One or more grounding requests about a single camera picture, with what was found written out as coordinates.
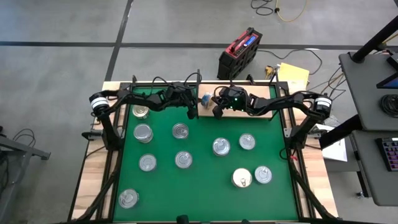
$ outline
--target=blue label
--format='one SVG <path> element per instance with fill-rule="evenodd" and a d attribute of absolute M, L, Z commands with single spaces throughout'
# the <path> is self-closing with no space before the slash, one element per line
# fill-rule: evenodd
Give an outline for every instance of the blue label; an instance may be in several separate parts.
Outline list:
<path fill-rule="evenodd" d="M 248 45 L 250 45 L 251 43 L 253 43 L 253 41 L 256 39 L 255 36 L 250 37 L 250 39 L 248 41 L 246 41 L 246 43 L 244 43 L 244 46 L 247 47 Z"/>

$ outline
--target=black metal frame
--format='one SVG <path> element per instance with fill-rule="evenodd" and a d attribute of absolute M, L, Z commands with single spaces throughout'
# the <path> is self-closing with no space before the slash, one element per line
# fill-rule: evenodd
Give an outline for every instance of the black metal frame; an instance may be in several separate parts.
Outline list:
<path fill-rule="evenodd" d="M 203 82 L 203 83 L 220 84 L 220 85 L 229 84 L 229 82 Z M 288 88 L 287 82 L 279 82 L 278 80 L 277 80 L 277 82 L 261 82 L 261 83 L 234 82 L 234 84 L 237 84 L 237 85 L 250 85 L 250 84 L 252 84 L 252 85 L 262 85 L 262 86 L 273 86 L 275 88 L 275 92 L 276 92 L 276 96 L 277 97 L 281 96 L 281 94 L 280 94 L 281 90 L 284 91 L 284 95 L 289 95 L 289 88 Z M 121 83 L 120 84 L 120 88 L 126 88 L 129 85 L 131 85 L 131 83 Z M 136 83 L 136 86 L 138 86 L 138 87 L 150 87 L 151 85 L 152 85 L 152 83 Z M 196 82 L 190 82 L 189 85 L 195 86 Z M 165 87 L 165 84 L 164 83 L 155 83 L 154 87 Z M 123 128 L 126 128 L 126 126 L 127 126 L 127 122 L 128 122 L 129 116 L 130 116 L 130 113 L 128 113 L 128 111 L 130 111 L 130 108 L 131 107 L 129 105 L 126 105 L 125 118 L 123 120 Z M 119 112 L 120 111 L 115 112 L 114 123 L 113 123 L 114 127 L 118 126 L 118 121 L 119 121 L 118 113 Z M 273 119 L 277 113 L 280 113 L 280 123 L 281 123 L 281 128 L 282 128 L 281 131 L 283 132 L 283 128 L 287 127 L 286 126 L 285 116 L 284 116 L 284 111 L 283 110 L 279 110 L 276 113 L 273 113 L 271 119 Z M 293 126 L 296 125 L 295 124 L 294 114 L 293 114 L 293 109 L 292 108 L 288 109 L 288 113 L 289 113 L 290 123 L 291 123 L 291 125 L 293 127 Z M 298 218 L 300 220 L 301 218 L 303 218 L 303 210 L 302 210 L 302 203 L 301 203 L 300 195 L 299 195 L 299 185 L 298 185 L 298 183 L 300 183 L 300 181 L 297 182 L 297 176 L 299 176 L 299 178 L 302 177 L 301 183 L 305 184 L 306 186 L 308 186 L 308 177 L 307 177 L 307 172 L 305 170 L 305 164 L 304 164 L 302 151 L 300 149 L 296 149 L 295 151 L 297 152 L 297 161 L 298 161 L 298 164 L 299 164 L 299 167 L 300 167 L 301 175 L 298 174 L 298 172 L 297 172 L 297 170 L 295 168 L 295 165 L 292 162 L 292 159 L 288 160 L 288 166 L 289 166 L 290 178 L 291 178 L 291 181 L 292 181 L 292 190 L 293 190 L 293 194 L 294 194 L 294 198 L 295 198 L 297 216 L 298 216 Z M 291 149 L 287 149 L 286 150 L 286 155 L 287 155 L 288 158 L 290 158 L 290 156 L 292 155 Z M 105 169 L 104 169 L 102 187 L 104 186 L 104 183 L 106 183 L 106 181 L 108 180 L 108 177 L 109 177 L 109 171 L 110 171 L 110 165 L 111 165 L 112 156 L 113 156 L 113 153 L 108 152 L 107 159 L 106 159 L 106 162 L 105 162 Z M 119 168 L 117 166 L 121 166 L 121 159 L 122 158 L 123 158 L 123 147 L 121 148 L 121 150 L 118 151 L 118 159 L 117 159 L 118 161 L 116 162 L 115 169 Z M 81 173 L 83 171 L 83 168 L 84 168 L 84 161 L 83 161 L 83 165 L 82 165 L 82 168 L 81 168 Z M 101 199 L 101 202 L 98 205 L 96 219 L 95 220 L 91 220 L 91 221 L 79 220 L 78 221 L 79 223 L 81 223 L 81 222 L 82 223 L 86 223 L 86 222 L 91 222 L 91 223 L 95 222 L 96 223 L 96 222 L 112 222 L 113 221 L 113 218 L 114 218 L 114 206 L 115 206 L 115 204 L 117 202 L 116 201 L 117 200 L 117 195 L 116 194 L 117 194 L 117 189 L 118 189 L 118 184 L 119 184 L 119 175 L 120 175 L 120 172 L 117 173 L 117 176 L 115 177 L 115 180 L 113 182 L 113 189 L 111 191 L 111 202 L 110 202 L 110 206 L 109 206 L 108 217 L 106 219 L 101 218 L 102 209 L 103 209 L 103 206 L 104 206 L 104 201 L 103 201 L 103 199 Z M 306 192 L 306 190 L 307 190 L 307 192 L 310 191 L 309 187 L 307 187 L 307 189 L 303 188 L 303 190 L 304 190 L 304 192 Z M 73 198 L 73 203 L 71 205 L 71 210 L 70 210 L 70 214 L 69 214 L 69 217 L 68 217 L 68 221 L 70 221 L 70 223 L 74 223 L 73 221 L 71 221 L 71 219 L 72 219 L 72 213 L 73 213 L 73 209 L 74 209 L 77 193 L 78 193 L 78 186 L 76 187 L 75 196 Z M 319 206 L 320 202 L 317 201 L 317 199 L 314 196 L 314 194 L 312 194 L 311 196 L 307 197 L 306 203 L 307 203 L 307 207 L 308 207 L 308 212 L 309 212 L 310 218 L 315 218 L 315 210 L 314 210 L 314 206 L 312 204 L 313 202 L 312 202 L 311 198 L 316 200 L 316 202 L 314 204 L 318 205 L 318 208 L 320 207 Z"/>

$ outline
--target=wooden table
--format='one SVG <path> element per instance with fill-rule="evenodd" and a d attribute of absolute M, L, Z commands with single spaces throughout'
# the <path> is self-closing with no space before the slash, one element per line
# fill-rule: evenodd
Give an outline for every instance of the wooden table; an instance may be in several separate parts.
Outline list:
<path fill-rule="evenodd" d="M 119 89 L 121 82 L 104 82 L 103 90 L 117 90 Z M 302 83 L 297 82 L 289 82 L 289 90 L 291 93 L 299 90 L 304 90 L 305 86 Z M 288 112 L 286 110 L 285 119 L 287 122 L 287 126 L 290 125 L 290 120 L 288 116 Z M 296 123 L 300 124 L 305 115 L 300 111 L 294 109 L 294 115 L 296 119 Z M 124 119 L 124 106 L 121 109 L 121 114 L 119 117 L 119 123 L 122 124 Z M 102 125 L 94 125 L 94 129 L 102 129 Z M 307 139 L 307 144 L 314 147 L 320 147 L 318 140 L 315 139 Z M 103 146 L 102 140 L 94 140 L 90 141 L 88 145 L 87 153 L 94 151 L 97 148 Z M 305 162 L 305 168 L 307 171 L 308 181 L 311 190 L 317 196 L 321 204 L 334 216 L 338 216 L 337 209 L 335 205 L 335 200 L 333 198 L 333 193 L 331 191 L 328 174 L 326 172 L 325 163 L 323 161 L 322 151 L 319 149 L 314 149 L 311 147 L 306 147 L 302 150 L 303 158 Z M 81 173 L 81 177 L 78 182 L 77 195 L 75 204 L 73 207 L 72 219 L 80 217 L 88 206 L 92 203 L 94 198 L 97 196 L 98 192 L 101 188 L 105 161 L 106 161 L 107 150 L 103 149 L 88 157 L 84 164 L 83 170 Z M 116 162 L 117 152 L 114 152 L 113 162 L 111 166 L 111 170 L 114 167 Z M 103 218 L 108 216 L 108 208 L 110 201 L 111 191 L 109 190 L 107 197 L 105 198 L 104 210 L 103 210 Z M 303 213 L 305 217 L 308 217 L 308 210 L 306 206 L 306 198 L 300 190 L 300 199 L 302 202 Z"/>

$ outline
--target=green mat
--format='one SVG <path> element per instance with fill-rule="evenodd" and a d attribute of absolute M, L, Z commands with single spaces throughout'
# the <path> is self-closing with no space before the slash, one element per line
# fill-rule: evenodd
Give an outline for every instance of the green mat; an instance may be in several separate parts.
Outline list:
<path fill-rule="evenodd" d="M 149 92 L 148 88 L 139 88 Z M 150 111 L 146 119 L 129 116 L 124 145 L 119 194 L 126 189 L 139 193 L 138 203 L 123 209 L 118 201 L 114 222 L 174 222 L 178 215 L 188 215 L 190 221 L 297 220 L 295 200 L 287 161 L 279 157 L 284 147 L 279 115 L 272 121 L 259 118 L 200 117 L 189 120 L 186 108 L 167 108 Z M 139 123 L 148 124 L 154 133 L 148 144 L 138 142 L 133 135 Z M 172 127 L 185 123 L 189 127 L 188 139 L 175 139 Z M 240 148 L 242 133 L 256 138 L 251 151 Z M 223 137 L 230 141 L 231 151 L 225 157 L 213 154 L 213 141 Z M 179 169 L 174 163 L 178 151 L 189 151 L 193 164 Z M 151 153 L 157 159 L 152 172 L 139 168 L 139 158 Z M 272 171 L 270 183 L 255 181 L 254 170 L 265 165 Z M 231 182 L 237 168 L 252 172 L 253 182 L 239 189 Z"/>

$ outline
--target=tin can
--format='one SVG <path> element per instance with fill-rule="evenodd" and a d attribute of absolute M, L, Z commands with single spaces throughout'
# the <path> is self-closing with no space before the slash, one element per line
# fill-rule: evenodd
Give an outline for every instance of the tin can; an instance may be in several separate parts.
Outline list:
<path fill-rule="evenodd" d="M 122 208 L 132 208 L 139 200 L 139 194 L 134 189 L 127 189 L 119 196 L 119 205 Z"/>
<path fill-rule="evenodd" d="M 252 150 L 256 146 L 256 140 L 251 134 L 242 134 L 239 138 L 239 144 L 245 150 Z"/>
<path fill-rule="evenodd" d="M 267 184 L 272 180 L 272 172 L 266 166 L 257 167 L 254 176 L 260 184 Z"/>
<path fill-rule="evenodd" d="M 213 101 L 211 100 L 211 97 L 213 97 L 212 93 L 205 93 L 203 97 L 201 98 L 200 104 L 204 106 L 206 109 L 209 108 L 213 104 Z"/>
<path fill-rule="evenodd" d="M 177 123 L 173 126 L 173 136 L 176 139 L 186 139 L 188 138 L 189 129 L 186 124 Z"/>
<path fill-rule="evenodd" d="M 237 187 L 249 187 L 252 181 L 251 173 L 244 168 L 239 168 L 232 174 L 232 183 Z"/>
<path fill-rule="evenodd" d="M 154 134 L 148 124 L 138 124 L 134 128 L 134 137 L 142 143 L 148 143 L 154 137 Z"/>
<path fill-rule="evenodd" d="M 231 149 L 229 141 L 225 138 L 216 138 L 213 141 L 213 152 L 216 156 L 226 156 Z"/>
<path fill-rule="evenodd" d="M 132 107 L 132 113 L 136 118 L 145 119 L 149 115 L 149 108 L 146 106 L 134 105 Z"/>
<path fill-rule="evenodd" d="M 187 151 L 180 151 L 175 155 L 175 165 L 181 169 L 189 168 L 192 164 L 192 155 Z"/>
<path fill-rule="evenodd" d="M 149 172 L 156 168 L 156 158 L 152 154 L 144 154 L 139 159 L 139 168 L 142 171 Z"/>

